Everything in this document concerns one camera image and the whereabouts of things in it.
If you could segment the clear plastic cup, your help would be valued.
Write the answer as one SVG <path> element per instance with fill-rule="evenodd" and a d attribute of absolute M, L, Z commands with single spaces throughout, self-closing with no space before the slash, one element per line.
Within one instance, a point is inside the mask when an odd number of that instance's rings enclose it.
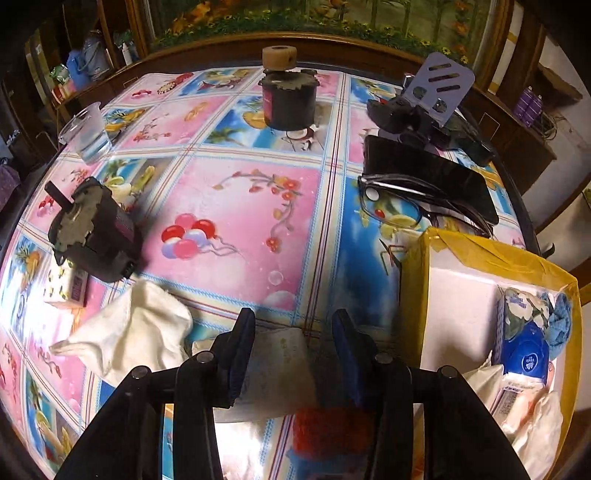
<path fill-rule="evenodd" d="M 74 151 L 85 164 L 94 164 L 112 147 L 100 103 L 94 102 L 75 114 L 61 129 L 58 142 Z"/>

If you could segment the black toothed container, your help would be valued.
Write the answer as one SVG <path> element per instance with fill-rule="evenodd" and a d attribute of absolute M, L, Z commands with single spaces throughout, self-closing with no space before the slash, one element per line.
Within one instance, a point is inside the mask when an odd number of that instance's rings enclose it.
<path fill-rule="evenodd" d="M 93 177 L 70 196 L 51 181 L 44 190 L 60 206 L 48 231 L 56 264 L 69 261 L 105 283 L 130 278 L 141 259 L 142 236 L 111 190 Z"/>

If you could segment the purple phone stand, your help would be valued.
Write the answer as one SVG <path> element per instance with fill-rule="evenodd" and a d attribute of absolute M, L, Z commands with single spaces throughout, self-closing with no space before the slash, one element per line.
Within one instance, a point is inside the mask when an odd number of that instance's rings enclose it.
<path fill-rule="evenodd" d="M 407 86 L 402 97 L 421 107 L 443 127 L 475 82 L 474 72 L 440 52 L 431 53 Z"/>

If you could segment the lemon print tissue pack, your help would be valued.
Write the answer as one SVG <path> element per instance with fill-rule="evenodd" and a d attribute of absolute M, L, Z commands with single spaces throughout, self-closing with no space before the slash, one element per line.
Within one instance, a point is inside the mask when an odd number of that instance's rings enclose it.
<path fill-rule="evenodd" d="M 57 308 L 83 308 L 87 283 L 88 273 L 71 261 L 62 265 L 52 261 L 43 284 L 43 300 Z"/>

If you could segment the blue tissue pack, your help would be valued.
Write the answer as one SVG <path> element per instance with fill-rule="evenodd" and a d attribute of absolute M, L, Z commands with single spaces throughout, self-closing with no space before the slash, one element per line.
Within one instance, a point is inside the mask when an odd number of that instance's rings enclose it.
<path fill-rule="evenodd" d="M 572 302 L 564 292 L 552 297 L 516 288 L 504 289 L 497 304 L 492 363 L 506 374 L 548 381 L 550 363 L 572 332 Z"/>

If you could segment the black eyeglasses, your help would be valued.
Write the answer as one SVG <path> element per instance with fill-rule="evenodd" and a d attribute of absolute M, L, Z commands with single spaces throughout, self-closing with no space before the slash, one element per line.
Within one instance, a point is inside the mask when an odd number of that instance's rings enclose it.
<path fill-rule="evenodd" d="M 399 229 L 434 228 L 491 239 L 493 223 L 464 200 L 435 185 L 404 174 L 358 177 L 360 204 L 370 217 Z"/>

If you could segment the black glasses case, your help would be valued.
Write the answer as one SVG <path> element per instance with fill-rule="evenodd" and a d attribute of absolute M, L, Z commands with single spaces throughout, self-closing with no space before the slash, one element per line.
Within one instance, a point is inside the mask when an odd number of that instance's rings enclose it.
<path fill-rule="evenodd" d="M 484 177 L 463 165 L 428 151 L 376 135 L 363 140 L 363 173 L 409 177 L 435 187 L 443 196 L 474 208 L 495 226 L 499 217 Z"/>

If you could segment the black jar with cork lid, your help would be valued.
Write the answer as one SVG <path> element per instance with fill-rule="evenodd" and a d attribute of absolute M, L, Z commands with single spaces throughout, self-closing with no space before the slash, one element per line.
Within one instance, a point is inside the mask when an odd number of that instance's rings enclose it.
<path fill-rule="evenodd" d="M 297 131 L 314 123 L 315 99 L 320 86 L 314 69 L 296 71 L 297 48 L 273 45 L 263 48 L 263 115 L 274 130 Z"/>

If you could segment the white sponge block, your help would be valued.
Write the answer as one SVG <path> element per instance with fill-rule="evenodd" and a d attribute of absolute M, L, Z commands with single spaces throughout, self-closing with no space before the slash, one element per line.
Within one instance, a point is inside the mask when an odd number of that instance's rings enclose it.
<path fill-rule="evenodd" d="M 233 405 L 215 408 L 217 423 L 256 422 L 315 406 L 315 381 L 303 332 L 283 328 L 253 336 L 242 390 Z"/>

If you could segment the yellow cardboard box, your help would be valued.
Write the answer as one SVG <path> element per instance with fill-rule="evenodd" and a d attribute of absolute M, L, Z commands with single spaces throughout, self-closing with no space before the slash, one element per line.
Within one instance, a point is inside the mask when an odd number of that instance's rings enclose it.
<path fill-rule="evenodd" d="M 497 335 L 502 294 L 513 288 L 532 296 L 565 294 L 572 306 L 570 338 L 554 360 L 548 386 L 560 415 L 553 432 L 535 441 L 531 424 L 518 445 L 535 479 L 548 478 L 566 440 L 580 380 L 582 311 L 577 279 L 533 253 L 497 241 L 430 228 L 402 261 L 394 340 L 412 366 L 449 364 L 466 373 L 484 364 Z"/>

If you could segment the flower mural panel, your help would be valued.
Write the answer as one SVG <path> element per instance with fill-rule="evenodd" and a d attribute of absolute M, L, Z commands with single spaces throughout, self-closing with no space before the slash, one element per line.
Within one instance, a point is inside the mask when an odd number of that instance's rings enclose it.
<path fill-rule="evenodd" d="M 440 51 L 474 63 L 494 1 L 144 1 L 153 44 L 224 34 L 308 32 L 352 37 L 426 57 Z"/>

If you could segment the colourful plastic tablecloth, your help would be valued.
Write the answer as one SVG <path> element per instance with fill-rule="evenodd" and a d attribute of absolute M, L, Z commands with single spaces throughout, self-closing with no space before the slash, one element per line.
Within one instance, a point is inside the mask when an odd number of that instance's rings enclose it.
<path fill-rule="evenodd" d="M 63 149 L 1 224 L 1 475 L 52 478 L 111 395 L 76 357 L 50 346 L 129 287 L 90 279 L 84 305 L 43 298 L 59 207 L 46 182 L 72 193 L 85 179 L 108 185 L 141 229 L 137 279 L 173 294 L 193 317 L 191 340 L 235 323 L 244 307 L 263 329 L 297 327 L 315 350 L 329 314 L 344 308 L 380 340 L 399 305 L 400 264 L 429 225 L 377 203 L 363 212 L 356 178 L 363 140 L 377 133 L 366 104 L 397 85 L 355 74 L 318 74 L 308 128 L 263 120 L 256 67 L 151 73 L 102 102 L 115 145 L 94 164 Z"/>

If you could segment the purple bottles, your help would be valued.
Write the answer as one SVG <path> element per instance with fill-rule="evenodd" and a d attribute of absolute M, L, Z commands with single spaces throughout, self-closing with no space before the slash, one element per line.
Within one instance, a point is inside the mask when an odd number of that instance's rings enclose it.
<path fill-rule="evenodd" d="M 526 127 L 531 127 L 540 116 L 543 109 L 542 96 L 537 95 L 531 86 L 528 86 L 520 95 L 514 108 L 514 116 Z"/>

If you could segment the white cloth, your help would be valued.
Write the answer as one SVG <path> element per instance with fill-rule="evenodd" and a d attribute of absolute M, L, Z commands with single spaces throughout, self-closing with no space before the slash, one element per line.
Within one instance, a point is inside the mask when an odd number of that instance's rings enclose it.
<path fill-rule="evenodd" d="M 193 328 L 188 308 L 158 285 L 139 281 L 65 340 L 54 356 L 75 356 L 96 376 L 118 386 L 137 366 L 152 372 L 180 366 Z"/>

